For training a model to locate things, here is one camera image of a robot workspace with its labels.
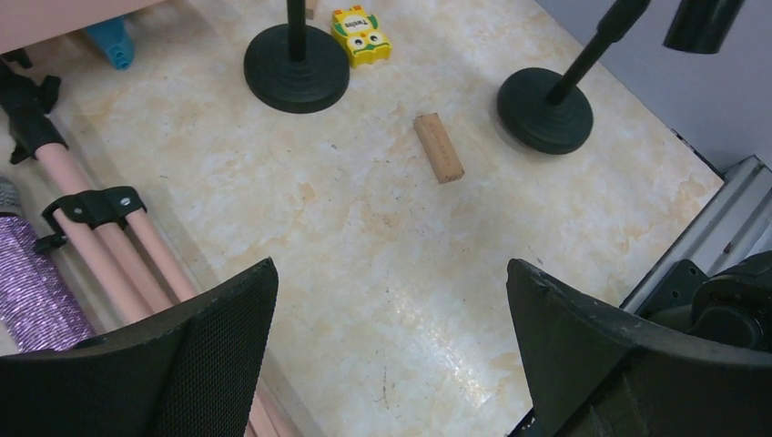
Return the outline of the black microphone desk stand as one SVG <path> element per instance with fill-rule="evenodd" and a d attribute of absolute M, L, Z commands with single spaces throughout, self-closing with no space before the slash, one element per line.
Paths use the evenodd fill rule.
<path fill-rule="evenodd" d="M 288 22 L 257 34 L 243 58 L 246 83 L 260 101 L 279 111 L 310 114 L 346 93 L 350 66 L 328 33 L 306 24 L 306 3 L 287 2 Z"/>

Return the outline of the purple glitter microphone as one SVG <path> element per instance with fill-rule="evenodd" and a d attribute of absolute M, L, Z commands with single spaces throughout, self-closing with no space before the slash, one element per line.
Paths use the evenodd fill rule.
<path fill-rule="evenodd" d="M 54 261 L 35 252 L 37 235 L 21 194 L 1 178 L 1 325 L 20 352 L 64 351 L 96 335 Z"/>

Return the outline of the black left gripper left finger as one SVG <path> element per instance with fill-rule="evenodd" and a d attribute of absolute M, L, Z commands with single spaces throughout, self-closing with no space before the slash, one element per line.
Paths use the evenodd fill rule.
<path fill-rule="evenodd" d="M 1 360 L 4 436 L 240 436 L 279 276 L 264 259 L 197 297 L 66 351 Z"/>

